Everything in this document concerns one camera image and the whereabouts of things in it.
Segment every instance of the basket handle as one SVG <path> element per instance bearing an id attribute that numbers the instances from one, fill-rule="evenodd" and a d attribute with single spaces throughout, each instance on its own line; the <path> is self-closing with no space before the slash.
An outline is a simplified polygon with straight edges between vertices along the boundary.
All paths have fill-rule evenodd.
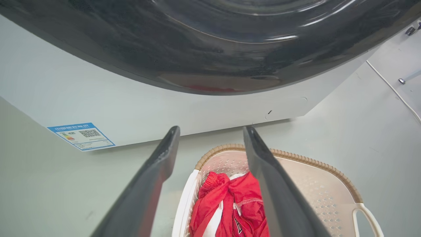
<path id="1" fill-rule="evenodd" d="M 368 222 L 370 223 L 371 228 L 373 229 L 375 237 L 384 237 L 384 234 L 381 230 L 380 225 L 378 224 L 376 218 L 371 213 L 371 211 L 365 207 L 364 203 L 356 203 L 357 208 L 353 211 L 353 219 L 354 219 L 354 229 L 355 229 L 355 236 L 360 237 L 360 232 L 358 231 L 358 224 L 357 224 L 357 211 L 361 211 L 365 217 L 367 218 Z"/>

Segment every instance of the beige plastic basket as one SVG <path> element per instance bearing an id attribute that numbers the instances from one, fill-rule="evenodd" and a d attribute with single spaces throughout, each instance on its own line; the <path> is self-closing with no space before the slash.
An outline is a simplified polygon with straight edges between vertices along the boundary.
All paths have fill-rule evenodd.
<path id="1" fill-rule="evenodd" d="M 336 168 L 325 163 L 288 152 L 271 149 L 295 185 L 313 207 L 317 216 L 333 237 L 359 237 L 357 211 L 368 219 L 376 237 L 383 232 L 364 206 L 351 181 Z M 173 237 L 189 236 L 192 209 L 199 188 L 210 171 L 228 176 L 248 172 L 245 147 L 241 144 L 218 146 L 206 153 L 197 163 L 181 195 L 173 226 Z"/>

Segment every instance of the black round door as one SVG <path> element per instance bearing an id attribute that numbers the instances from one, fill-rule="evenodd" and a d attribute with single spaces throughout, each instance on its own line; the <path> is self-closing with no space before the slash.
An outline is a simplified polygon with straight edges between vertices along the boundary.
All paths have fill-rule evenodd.
<path id="1" fill-rule="evenodd" d="M 421 3 L 0 0 L 0 14 L 133 80 L 225 95 L 279 88 L 339 66 L 420 17 Z"/>

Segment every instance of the brown woven rim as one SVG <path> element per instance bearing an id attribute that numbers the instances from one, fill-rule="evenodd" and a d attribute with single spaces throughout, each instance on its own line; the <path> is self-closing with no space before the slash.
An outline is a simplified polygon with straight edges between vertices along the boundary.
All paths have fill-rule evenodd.
<path id="1" fill-rule="evenodd" d="M 205 155 L 203 155 L 202 158 L 198 161 L 195 169 L 201 170 L 203 165 L 208 161 L 208 159 L 210 159 L 214 155 L 223 151 L 245 151 L 245 147 L 242 144 L 219 145 L 213 148 L 212 150 L 208 151 Z M 285 152 L 285 151 L 280 151 L 280 150 L 275 150 L 275 149 L 270 149 L 270 151 L 273 153 L 274 156 L 293 160 L 293 161 L 300 162 L 303 164 L 308 164 L 308 165 L 317 167 L 319 169 L 328 171 L 329 173 L 336 176 L 345 184 L 345 186 L 348 188 L 349 192 L 351 193 L 356 203 L 363 203 L 360 193 L 352 184 L 352 182 L 349 180 L 349 178 L 347 178 L 341 171 L 337 170 L 335 167 L 332 167 L 331 165 L 325 164 L 317 160 L 310 159 L 305 156 L 300 156 L 300 155 Z"/>

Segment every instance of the laundry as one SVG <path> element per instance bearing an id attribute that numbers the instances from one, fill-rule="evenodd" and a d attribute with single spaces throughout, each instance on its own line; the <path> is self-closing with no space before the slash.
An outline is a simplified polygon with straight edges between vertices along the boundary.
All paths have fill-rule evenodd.
<path id="1" fill-rule="evenodd" d="M 193 207 L 190 236 L 269 236 L 257 179 L 250 172 L 231 179 L 209 173 Z"/>

